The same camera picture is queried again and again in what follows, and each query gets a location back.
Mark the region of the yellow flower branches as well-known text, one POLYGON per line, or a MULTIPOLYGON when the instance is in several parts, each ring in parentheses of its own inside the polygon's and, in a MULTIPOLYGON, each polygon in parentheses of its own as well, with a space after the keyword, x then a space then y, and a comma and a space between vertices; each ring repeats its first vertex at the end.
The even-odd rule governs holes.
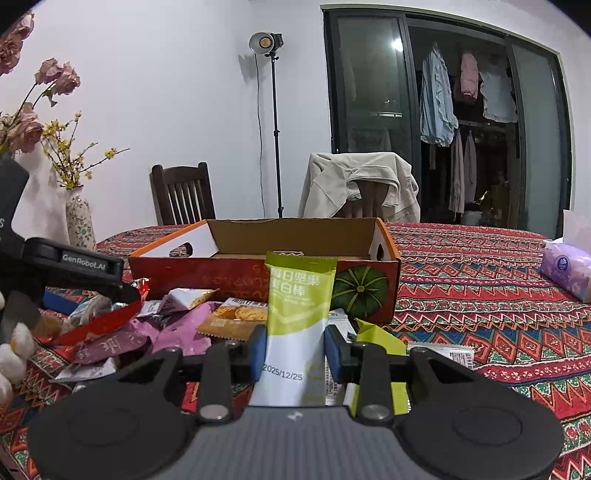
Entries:
POLYGON ((81 118, 82 112, 79 111, 65 123, 57 119, 51 120, 44 125, 41 135, 42 152, 50 161, 57 185, 67 191, 82 187, 82 180, 91 180, 96 167, 129 151, 129 148, 112 147, 105 150, 99 160, 88 163, 86 155, 95 149, 98 143, 90 142, 80 150, 75 149, 74 143, 81 118))

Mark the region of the dark wooden chair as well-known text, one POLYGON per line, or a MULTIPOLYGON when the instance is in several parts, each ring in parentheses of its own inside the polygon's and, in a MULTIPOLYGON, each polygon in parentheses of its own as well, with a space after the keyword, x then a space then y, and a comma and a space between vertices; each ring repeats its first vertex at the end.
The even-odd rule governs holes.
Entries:
POLYGON ((156 164, 150 181, 161 225, 188 225, 216 218, 207 163, 168 168, 156 164))

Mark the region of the orange cardboard box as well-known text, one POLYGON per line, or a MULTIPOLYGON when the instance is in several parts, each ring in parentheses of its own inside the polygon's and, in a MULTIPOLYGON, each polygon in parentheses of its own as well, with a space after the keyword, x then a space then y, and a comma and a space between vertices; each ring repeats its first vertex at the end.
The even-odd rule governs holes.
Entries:
POLYGON ((335 271, 332 308, 349 318, 393 320, 402 257, 379 218, 201 220, 130 254, 152 298, 176 287, 266 301, 270 265, 335 271))

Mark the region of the pink snack packet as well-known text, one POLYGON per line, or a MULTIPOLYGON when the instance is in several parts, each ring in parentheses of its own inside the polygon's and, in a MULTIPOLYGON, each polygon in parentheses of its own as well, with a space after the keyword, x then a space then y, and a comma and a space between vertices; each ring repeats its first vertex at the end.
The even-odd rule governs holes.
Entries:
POLYGON ((202 355, 211 347, 211 338, 200 334, 197 329, 221 305, 208 301, 182 314, 172 323, 158 330, 148 321, 134 319, 131 325, 135 332, 150 340, 148 353, 169 348, 178 348, 184 356, 202 355))

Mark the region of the blue hanging shirt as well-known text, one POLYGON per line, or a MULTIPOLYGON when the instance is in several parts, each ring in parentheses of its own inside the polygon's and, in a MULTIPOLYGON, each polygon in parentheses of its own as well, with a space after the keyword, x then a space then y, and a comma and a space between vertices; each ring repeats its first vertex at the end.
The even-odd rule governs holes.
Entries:
POLYGON ((438 43, 434 42, 422 63, 421 140, 430 145, 449 147, 458 128, 449 71, 438 43))

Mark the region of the orange cracker snack packet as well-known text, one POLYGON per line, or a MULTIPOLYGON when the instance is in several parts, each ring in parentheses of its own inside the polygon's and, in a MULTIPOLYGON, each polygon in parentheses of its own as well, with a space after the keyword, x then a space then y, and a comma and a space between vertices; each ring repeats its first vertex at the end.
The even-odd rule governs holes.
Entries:
POLYGON ((266 303, 228 298, 205 316, 197 332, 224 340, 245 341, 256 326, 266 326, 266 321, 266 303))

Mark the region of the studio light on stand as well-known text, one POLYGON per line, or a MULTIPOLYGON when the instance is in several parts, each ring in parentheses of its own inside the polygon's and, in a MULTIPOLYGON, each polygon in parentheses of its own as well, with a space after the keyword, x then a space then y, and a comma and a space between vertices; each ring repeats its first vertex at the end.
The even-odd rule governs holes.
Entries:
POLYGON ((277 51, 283 47, 283 35, 273 32, 256 32, 249 38, 249 49, 254 54, 254 59, 264 56, 270 60, 270 85, 271 105, 273 106, 273 153, 274 173, 276 174, 276 201, 277 216, 283 218, 283 184, 280 172, 280 128, 279 115, 277 114, 276 92, 276 62, 279 59, 277 51))

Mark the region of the white purple triangular packet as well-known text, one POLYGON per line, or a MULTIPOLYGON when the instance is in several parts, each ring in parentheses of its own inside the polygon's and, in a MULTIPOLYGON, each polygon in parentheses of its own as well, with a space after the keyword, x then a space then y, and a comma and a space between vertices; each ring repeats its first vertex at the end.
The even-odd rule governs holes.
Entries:
POLYGON ((172 289, 160 301, 157 313, 160 315, 170 315, 190 311, 211 299, 215 293, 216 289, 172 289))

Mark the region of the white hanging shirt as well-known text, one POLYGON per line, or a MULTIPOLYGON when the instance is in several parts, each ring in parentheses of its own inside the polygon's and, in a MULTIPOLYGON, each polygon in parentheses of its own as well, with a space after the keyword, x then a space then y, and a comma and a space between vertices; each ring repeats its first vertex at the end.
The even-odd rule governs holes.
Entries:
POLYGON ((483 96, 483 117, 497 123, 516 123, 517 106, 513 99, 513 84, 506 68, 489 64, 480 72, 483 96))

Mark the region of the dark sliding glass door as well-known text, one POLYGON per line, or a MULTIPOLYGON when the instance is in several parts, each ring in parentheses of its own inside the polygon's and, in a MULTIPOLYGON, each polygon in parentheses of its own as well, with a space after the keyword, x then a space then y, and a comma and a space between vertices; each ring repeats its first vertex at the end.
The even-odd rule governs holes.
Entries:
POLYGON ((325 11, 332 149, 411 164, 421 218, 559 237, 571 130, 558 56, 487 27, 325 11))

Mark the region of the pink hanging garment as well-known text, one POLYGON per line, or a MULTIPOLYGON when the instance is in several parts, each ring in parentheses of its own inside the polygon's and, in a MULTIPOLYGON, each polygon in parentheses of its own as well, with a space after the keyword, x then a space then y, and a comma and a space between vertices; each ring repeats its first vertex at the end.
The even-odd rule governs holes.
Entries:
POLYGON ((466 102, 475 102, 479 93, 480 72, 476 57, 464 52, 460 70, 460 93, 466 102))

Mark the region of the beige jacket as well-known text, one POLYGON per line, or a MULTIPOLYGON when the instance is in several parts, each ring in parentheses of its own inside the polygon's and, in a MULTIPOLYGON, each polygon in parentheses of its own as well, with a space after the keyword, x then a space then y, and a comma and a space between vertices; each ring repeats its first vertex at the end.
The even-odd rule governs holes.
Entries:
POLYGON ((356 182, 389 186, 383 211, 386 222, 417 223, 421 219, 419 185, 412 166, 393 152, 312 153, 301 191, 298 216, 332 218, 348 200, 360 199, 356 182))

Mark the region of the chair with beige jacket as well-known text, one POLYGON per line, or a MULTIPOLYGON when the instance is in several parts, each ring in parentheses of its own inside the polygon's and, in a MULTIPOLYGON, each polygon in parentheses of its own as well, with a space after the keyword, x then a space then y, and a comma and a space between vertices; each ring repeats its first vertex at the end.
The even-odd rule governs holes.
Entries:
POLYGON ((360 199, 348 200, 339 209, 337 217, 341 218, 380 218, 386 220, 383 204, 386 200, 389 186, 384 183, 358 181, 360 199))

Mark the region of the red snack wrapper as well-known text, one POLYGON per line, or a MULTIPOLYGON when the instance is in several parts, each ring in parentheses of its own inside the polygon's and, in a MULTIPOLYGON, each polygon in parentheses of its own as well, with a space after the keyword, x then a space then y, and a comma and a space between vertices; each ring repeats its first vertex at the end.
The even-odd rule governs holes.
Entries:
POLYGON ((114 310, 102 316, 98 316, 86 325, 78 326, 68 333, 53 337, 34 336, 42 345, 73 346, 80 343, 88 343, 104 335, 110 334, 132 320, 140 311, 147 294, 149 293, 147 278, 134 280, 129 284, 139 293, 139 299, 123 308, 114 310))

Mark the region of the green white nut bar packet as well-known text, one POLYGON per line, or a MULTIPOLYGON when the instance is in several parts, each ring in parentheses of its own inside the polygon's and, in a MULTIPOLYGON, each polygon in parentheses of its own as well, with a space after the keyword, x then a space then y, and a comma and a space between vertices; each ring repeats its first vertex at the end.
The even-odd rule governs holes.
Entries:
POLYGON ((337 260, 266 255, 270 269, 266 360, 249 404, 304 407, 325 404, 324 332, 337 260))

